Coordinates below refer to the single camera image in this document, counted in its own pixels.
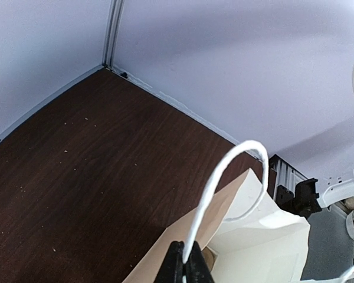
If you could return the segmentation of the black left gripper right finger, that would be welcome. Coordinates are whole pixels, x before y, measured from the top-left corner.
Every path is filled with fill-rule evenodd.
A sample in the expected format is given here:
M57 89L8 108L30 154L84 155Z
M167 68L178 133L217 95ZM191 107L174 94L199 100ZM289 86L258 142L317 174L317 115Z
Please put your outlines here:
M194 242L188 261L184 264L184 276L187 283L214 283L197 241Z

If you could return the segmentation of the brown paper bag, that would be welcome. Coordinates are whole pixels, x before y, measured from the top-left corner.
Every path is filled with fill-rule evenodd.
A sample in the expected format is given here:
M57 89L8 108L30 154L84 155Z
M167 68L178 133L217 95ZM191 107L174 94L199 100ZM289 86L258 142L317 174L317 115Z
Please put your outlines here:
M253 170L217 189L223 172L241 153L257 151L263 174ZM268 155L258 141L233 147L210 175L198 206L169 225L126 277L126 282L155 282L169 245L184 243L184 264L195 241L218 258L210 271L214 282L301 282L309 251L310 224L280 209L268 195Z

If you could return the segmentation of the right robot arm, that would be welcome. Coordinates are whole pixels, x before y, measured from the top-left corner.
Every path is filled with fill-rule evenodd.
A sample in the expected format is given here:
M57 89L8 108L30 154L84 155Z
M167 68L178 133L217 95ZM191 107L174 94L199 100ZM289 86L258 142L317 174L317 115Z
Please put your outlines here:
M326 208L340 200L354 197L354 169L342 176L328 177L317 182L318 203Z

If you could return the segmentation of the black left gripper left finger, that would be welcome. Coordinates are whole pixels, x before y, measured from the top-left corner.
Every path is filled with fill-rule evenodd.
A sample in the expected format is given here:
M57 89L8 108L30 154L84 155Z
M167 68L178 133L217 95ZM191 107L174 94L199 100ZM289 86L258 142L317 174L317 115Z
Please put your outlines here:
M156 275L155 283L183 282L183 248L184 243L182 241L171 242Z

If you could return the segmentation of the cardboard cup carrier tray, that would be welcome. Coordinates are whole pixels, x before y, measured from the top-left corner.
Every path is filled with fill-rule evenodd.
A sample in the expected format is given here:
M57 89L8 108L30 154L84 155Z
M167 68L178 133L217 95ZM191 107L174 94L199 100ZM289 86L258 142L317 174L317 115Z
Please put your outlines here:
M203 254L203 257L204 257L204 260L206 262L208 269L210 271L212 271L212 269L215 265L215 262L218 258L218 255L213 250L209 249L208 247L205 247L202 250L202 254Z

